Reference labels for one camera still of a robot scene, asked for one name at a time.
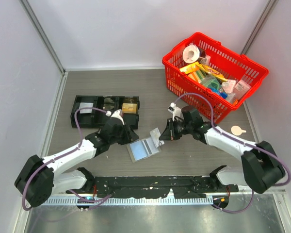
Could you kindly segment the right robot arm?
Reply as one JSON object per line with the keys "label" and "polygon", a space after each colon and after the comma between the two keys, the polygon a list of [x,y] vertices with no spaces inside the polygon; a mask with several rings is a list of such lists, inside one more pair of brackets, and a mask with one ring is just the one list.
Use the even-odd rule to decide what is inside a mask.
{"label": "right robot arm", "polygon": [[235,184],[247,185],[254,192],[262,194],[286,175],[268,142],[256,143],[234,137],[211,122],[205,122],[191,105],[179,108],[171,103],[168,111],[172,117],[167,120],[160,140],[175,141],[189,134],[195,140],[216,147],[241,162],[241,169],[226,165],[217,168],[214,177],[209,180],[213,191],[219,192],[227,185]]}

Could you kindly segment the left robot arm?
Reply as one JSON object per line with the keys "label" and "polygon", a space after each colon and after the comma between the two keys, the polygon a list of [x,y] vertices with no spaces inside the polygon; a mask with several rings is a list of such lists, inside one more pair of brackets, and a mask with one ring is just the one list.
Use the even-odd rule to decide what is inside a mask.
{"label": "left robot arm", "polygon": [[70,173],[67,170],[106,152],[113,144],[126,145],[137,139],[139,136],[128,124],[112,117],[100,130],[62,152],[44,158],[31,156],[15,181],[23,209],[38,207],[59,192],[91,192],[94,178],[90,172],[80,168]]}

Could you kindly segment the grey card holder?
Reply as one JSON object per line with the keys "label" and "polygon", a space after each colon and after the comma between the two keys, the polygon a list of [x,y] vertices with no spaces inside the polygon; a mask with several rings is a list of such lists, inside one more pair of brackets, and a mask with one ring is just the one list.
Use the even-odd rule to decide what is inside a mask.
{"label": "grey card holder", "polygon": [[151,137],[132,142],[127,145],[127,149],[133,163],[161,152],[160,147],[156,147]]}

